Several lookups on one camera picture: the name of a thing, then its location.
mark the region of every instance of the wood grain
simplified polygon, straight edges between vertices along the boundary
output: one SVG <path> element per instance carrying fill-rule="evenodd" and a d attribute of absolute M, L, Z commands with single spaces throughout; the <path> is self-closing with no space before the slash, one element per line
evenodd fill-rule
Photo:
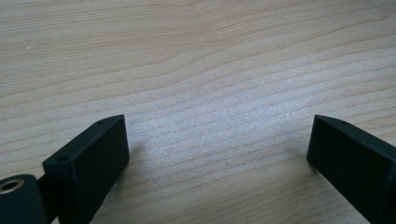
<path fill-rule="evenodd" d="M 92 223 L 368 223 L 305 161 L 315 114 L 396 145 L 396 3 L 0 3 L 0 178 L 125 114 Z"/>

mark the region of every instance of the small hole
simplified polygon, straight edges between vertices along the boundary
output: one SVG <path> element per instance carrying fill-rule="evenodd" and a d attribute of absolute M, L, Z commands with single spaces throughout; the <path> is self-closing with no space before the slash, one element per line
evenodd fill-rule
<path fill-rule="evenodd" d="M 7 183 L 0 186 L 0 194 L 10 193 L 15 189 L 18 189 L 20 186 L 23 185 L 23 182 L 24 181 L 22 179 L 8 181 Z"/>
<path fill-rule="evenodd" d="M 66 157 L 66 156 L 58 158 L 58 162 L 63 162 L 63 161 L 67 161 L 67 160 L 69 160 L 69 157 Z"/>

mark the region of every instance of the black bracket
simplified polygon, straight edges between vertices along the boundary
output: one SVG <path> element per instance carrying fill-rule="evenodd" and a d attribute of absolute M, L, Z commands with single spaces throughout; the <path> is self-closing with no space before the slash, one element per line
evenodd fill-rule
<path fill-rule="evenodd" d="M 396 147 L 315 116 L 307 160 L 371 223 L 396 223 Z"/>
<path fill-rule="evenodd" d="M 128 161 L 124 116 L 99 120 L 43 161 L 38 180 L 0 181 L 0 223 L 89 223 Z"/>

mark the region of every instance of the black plastic block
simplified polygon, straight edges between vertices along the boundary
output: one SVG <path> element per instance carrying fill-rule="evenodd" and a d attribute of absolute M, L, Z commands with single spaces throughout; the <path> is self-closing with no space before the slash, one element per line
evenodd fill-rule
<path fill-rule="evenodd" d="M 124 116 L 102 119 L 43 162 L 61 223 L 89 223 L 129 161 Z"/>
<path fill-rule="evenodd" d="M 14 175 L 0 181 L 0 223 L 48 223 L 33 175 Z"/>
<path fill-rule="evenodd" d="M 344 122 L 315 116 L 307 160 L 371 223 L 396 223 L 396 148 Z"/>

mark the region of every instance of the wooden table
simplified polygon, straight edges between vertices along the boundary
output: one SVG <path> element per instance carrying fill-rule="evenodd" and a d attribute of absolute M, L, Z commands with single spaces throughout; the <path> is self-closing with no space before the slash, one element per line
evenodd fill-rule
<path fill-rule="evenodd" d="M 124 114 L 92 223 L 368 223 L 305 154 L 315 114 L 396 145 L 396 3 L 0 3 L 0 178 Z"/>

